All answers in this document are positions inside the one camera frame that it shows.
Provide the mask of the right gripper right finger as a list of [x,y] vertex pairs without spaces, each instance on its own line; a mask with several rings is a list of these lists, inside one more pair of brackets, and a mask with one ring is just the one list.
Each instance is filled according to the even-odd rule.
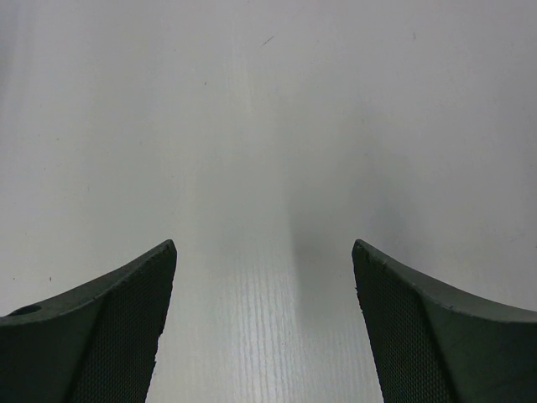
[[470,294],[362,240],[357,298],[386,402],[534,402],[536,313]]

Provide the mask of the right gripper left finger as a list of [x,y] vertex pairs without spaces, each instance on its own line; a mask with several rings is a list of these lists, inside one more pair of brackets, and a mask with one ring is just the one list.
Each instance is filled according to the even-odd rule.
[[1,318],[3,402],[144,402],[173,288],[166,240],[123,267]]

